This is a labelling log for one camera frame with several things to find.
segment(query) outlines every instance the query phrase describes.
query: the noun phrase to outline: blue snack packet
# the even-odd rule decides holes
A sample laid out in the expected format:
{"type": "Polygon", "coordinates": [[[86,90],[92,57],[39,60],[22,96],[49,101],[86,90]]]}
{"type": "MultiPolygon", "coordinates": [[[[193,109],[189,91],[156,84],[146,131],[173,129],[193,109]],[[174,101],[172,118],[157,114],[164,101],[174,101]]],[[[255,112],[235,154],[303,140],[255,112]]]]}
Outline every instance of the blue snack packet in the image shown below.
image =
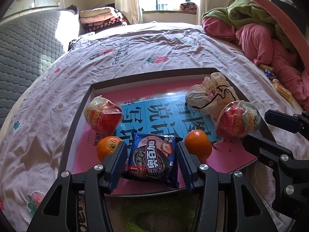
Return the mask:
{"type": "Polygon", "coordinates": [[[264,73],[270,81],[272,81],[273,79],[277,79],[276,76],[267,69],[264,70],[264,73]]]}
{"type": "Polygon", "coordinates": [[[157,181],[179,188],[176,144],[182,138],[132,132],[128,171],[124,178],[157,181]]]}

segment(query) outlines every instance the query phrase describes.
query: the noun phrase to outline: silver bolt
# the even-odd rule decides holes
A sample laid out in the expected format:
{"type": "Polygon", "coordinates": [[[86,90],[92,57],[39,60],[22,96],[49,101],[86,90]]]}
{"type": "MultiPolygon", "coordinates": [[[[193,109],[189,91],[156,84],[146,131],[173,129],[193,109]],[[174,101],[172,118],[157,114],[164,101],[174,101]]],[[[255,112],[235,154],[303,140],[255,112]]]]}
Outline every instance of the silver bolt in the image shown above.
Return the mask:
{"type": "Polygon", "coordinates": [[[291,195],[292,193],[294,193],[294,187],[292,185],[288,185],[285,191],[288,195],[291,195]]]}
{"type": "Polygon", "coordinates": [[[236,177],[242,177],[243,173],[241,171],[235,171],[234,172],[236,177]]]}
{"type": "Polygon", "coordinates": [[[282,159],[283,161],[288,161],[289,157],[288,157],[286,154],[282,154],[282,155],[281,155],[281,159],[282,159]]]}
{"type": "Polygon", "coordinates": [[[68,177],[69,174],[70,173],[68,171],[64,171],[64,172],[62,172],[61,177],[63,177],[63,178],[68,177]]]}
{"type": "Polygon", "coordinates": [[[209,166],[207,166],[206,164],[200,164],[200,169],[207,170],[208,168],[209,166]]]}
{"type": "Polygon", "coordinates": [[[99,171],[103,168],[101,164],[95,165],[95,170],[99,171]]]}

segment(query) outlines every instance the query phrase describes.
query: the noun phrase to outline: bed sheet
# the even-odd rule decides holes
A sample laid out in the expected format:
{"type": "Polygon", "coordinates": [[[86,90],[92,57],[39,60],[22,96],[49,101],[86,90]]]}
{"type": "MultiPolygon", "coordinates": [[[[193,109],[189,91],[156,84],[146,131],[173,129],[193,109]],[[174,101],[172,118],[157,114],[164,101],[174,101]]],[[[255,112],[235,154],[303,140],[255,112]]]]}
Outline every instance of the bed sheet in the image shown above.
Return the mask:
{"type": "MultiPolygon", "coordinates": [[[[113,28],[88,36],[57,60],[20,97],[0,131],[0,201],[4,214],[19,231],[26,231],[33,210],[32,196],[43,196],[57,178],[61,153],[78,106],[93,83],[137,73],[214,67],[228,77],[257,107],[287,114],[301,113],[286,102],[262,70],[241,49],[186,23],[147,23],[113,28]]],[[[307,141],[270,126],[278,144],[296,159],[309,159],[307,141]]],[[[256,163],[245,175],[262,198],[279,231],[292,220],[274,212],[274,179],[256,163]]]]}

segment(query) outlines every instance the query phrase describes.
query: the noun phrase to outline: orange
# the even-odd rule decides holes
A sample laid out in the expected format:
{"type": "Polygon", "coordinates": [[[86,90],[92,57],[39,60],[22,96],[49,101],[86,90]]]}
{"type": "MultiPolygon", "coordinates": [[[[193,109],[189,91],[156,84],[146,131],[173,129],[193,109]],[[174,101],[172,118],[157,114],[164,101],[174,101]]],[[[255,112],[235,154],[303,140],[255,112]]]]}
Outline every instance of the orange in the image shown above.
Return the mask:
{"type": "Polygon", "coordinates": [[[98,159],[103,162],[106,156],[115,152],[120,141],[122,139],[116,136],[107,136],[101,139],[97,146],[98,159]]]}
{"type": "Polygon", "coordinates": [[[201,130],[194,130],[188,133],[184,139],[184,144],[189,153],[194,154],[204,162],[212,152],[212,145],[206,133],[201,130]]]}

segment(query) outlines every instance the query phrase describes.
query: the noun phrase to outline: mattress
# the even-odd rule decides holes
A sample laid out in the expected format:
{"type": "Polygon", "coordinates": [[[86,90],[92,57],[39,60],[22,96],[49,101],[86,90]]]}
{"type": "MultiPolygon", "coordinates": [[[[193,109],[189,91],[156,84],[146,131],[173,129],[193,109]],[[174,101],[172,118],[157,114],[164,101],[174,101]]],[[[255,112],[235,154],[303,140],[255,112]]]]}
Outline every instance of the mattress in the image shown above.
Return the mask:
{"type": "MultiPolygon", "coordinates": [[[[47,70],[18,99],[0,130],[0,201],[4,214],[20,231],[32,217],[29,196],[44,196],[58,175],[66,136],[77,108],[93,83],[137,73],[214,67],[220,70],[257,107],[300,114],[249,61],[242,50],[203,33],[201,26],[185,23],[147,23],[86,35],[47,70]],[[149,58],[160,62],[147,62],[149,58]]],[[[270,126],[278,144],[296,159],[309,159],[307,141],[270,126]]],[[[261,197],[280,232],[292,220],[272,210],[272,171],[257,162],[244,174],[261,197]]]]}
{"type": "MultiPolygon", "coordinates": [[[[0,25],[0,128],[18,98],[68,51],[68,40],[60,36],[63,17],[69,24],[75,13],[47,10],[0,25]]],[[[70,31],[71,39],[78,35],[70,31]]]]}

